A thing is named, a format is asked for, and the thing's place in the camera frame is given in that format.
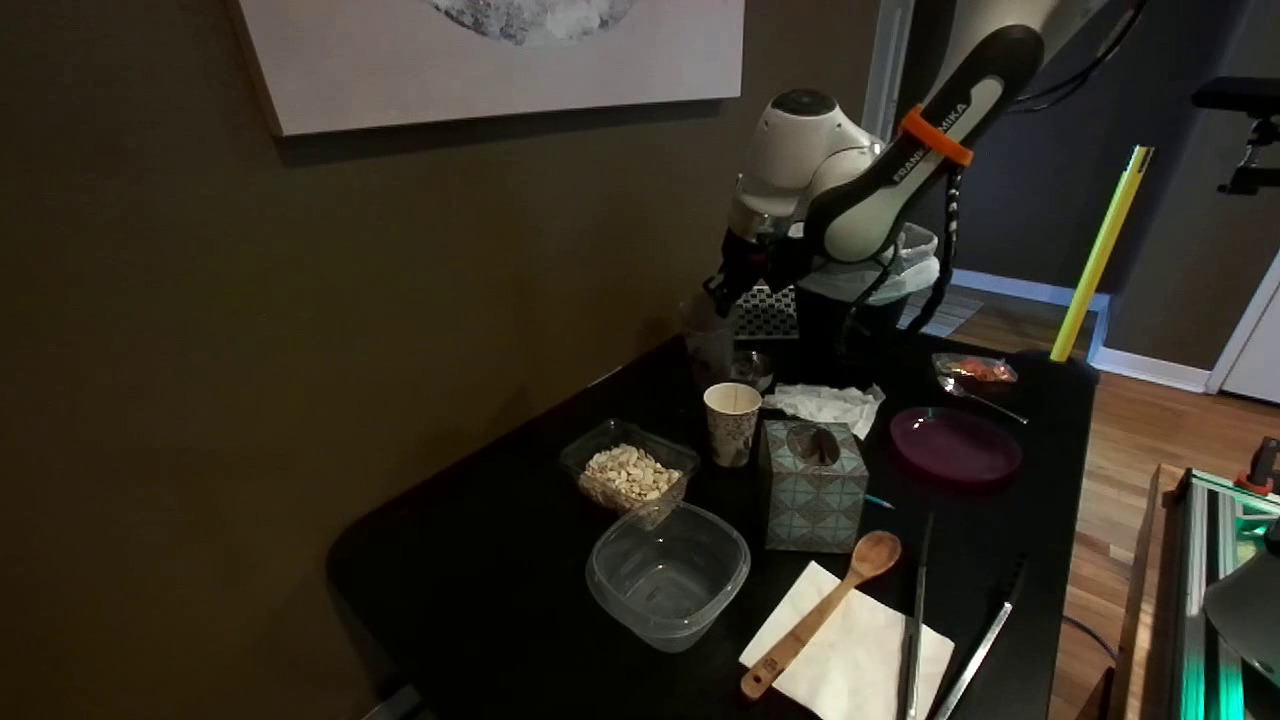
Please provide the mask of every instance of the white cup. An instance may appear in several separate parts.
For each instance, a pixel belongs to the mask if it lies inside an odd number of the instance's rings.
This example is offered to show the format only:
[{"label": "white cup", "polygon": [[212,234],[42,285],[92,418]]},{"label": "white cup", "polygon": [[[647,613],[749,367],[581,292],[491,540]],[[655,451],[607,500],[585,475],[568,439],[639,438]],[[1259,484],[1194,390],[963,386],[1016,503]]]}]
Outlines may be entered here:
[{"label": "white cup", "polygon": [[761,406],[752,386],[710,386],[702,394],[710,462],[720,469],[745,469],[752,462]]}]

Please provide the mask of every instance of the maroon plate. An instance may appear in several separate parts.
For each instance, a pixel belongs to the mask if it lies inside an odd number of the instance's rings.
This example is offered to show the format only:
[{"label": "maroon plate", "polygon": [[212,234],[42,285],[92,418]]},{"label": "maroon plate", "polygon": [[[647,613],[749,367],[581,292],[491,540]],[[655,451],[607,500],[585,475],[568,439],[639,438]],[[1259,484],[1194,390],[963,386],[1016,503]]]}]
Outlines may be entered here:
[{"label": "maroon plate", "polygon": [[978,492],[1025,469],[1016,439],[963,408],[905,408],[888,423],[897,457],[923,479]]}]

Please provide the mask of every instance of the framed picture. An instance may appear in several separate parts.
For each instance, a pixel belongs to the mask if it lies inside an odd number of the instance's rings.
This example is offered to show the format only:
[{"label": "framed picture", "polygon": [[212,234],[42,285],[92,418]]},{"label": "framed picture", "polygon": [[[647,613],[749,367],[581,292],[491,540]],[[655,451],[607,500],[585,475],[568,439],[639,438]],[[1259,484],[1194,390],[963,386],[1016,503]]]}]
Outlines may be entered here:
[{"label": "framed picture", "polygon": [[233,0],[280,136],[738,96],[745,0]]}]

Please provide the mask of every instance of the yellow pole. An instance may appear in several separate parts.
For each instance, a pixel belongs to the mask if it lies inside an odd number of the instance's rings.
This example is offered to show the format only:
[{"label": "yellow pole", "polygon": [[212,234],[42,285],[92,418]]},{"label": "yellow pole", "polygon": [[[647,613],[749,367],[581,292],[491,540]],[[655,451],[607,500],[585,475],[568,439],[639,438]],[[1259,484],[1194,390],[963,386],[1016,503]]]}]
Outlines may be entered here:
[{"label": "yellow pole", "polygon": [[1120,178],[1120,184],[1112,191],[1106,215],[1095,230],[1095,242],[1092,242],[1087,265],[1079,274],[1077,296],[1069,306],[1069,316],[1055,329],[1055,339],[1052,339],[1052,352],[1047,352],[1047,359],[1055,359],[1055,365],[1064,365],[1071,355],[1071,350],[1077,350],[1079,324],[1083,324],[1087,306],[1095,296],[1095,285],[1098,285],[1098,275],[1102,275],[1102,268],[1112,259],[1112,249],[1120,242],[1120,230],[1125,230],[1126,209],[1137,201],[1137,190],[1148,178],[1148,164],[1150,164],[1150,144],[1137,144],[1133,158],[1126,158],[1126,168],[1125,168],[1125,178]]}]

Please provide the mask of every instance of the clear plastic tub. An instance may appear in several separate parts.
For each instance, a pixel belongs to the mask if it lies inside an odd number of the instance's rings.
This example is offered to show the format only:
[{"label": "clear plastic tub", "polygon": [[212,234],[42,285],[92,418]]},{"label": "clear plastic tub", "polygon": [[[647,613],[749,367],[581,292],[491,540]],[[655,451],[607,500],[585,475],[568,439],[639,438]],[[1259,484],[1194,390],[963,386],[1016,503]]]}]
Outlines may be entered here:
[{"label": "clear plastic tub", "polygon": [[736,600],[752,551],[720,518],[674,503],[663,526],[620,518],[590,547],[594,605],[655,653],[692,647]]},{"label": "clear plastic tub", "polygon": [[[607,448],[620,448],[620,446],[630,446],[639,451],[647,451],[655,465],[681,473],[674,484],[652,500],[622,500],[622,497],[600,497],[589,479],[585,479],[585,469],[594,451],[607,451]],[[659,526],[674,503],[685,503],[685,488],[686,488],[686,475],[694,473],[694,451],[685,448],[685,446],[670,446],[663,438],[652,438],[636,423],[622,423],[622,422],[605,422],[594,423],[590,434],[585,434],[581,439],[573,439],[563,451],[560,451],[560,465],[563,473],[576,479],[581,492],[589,492],[594,503],[605,509],[620,509],[620,511],[636,511],[647,530]]]}]

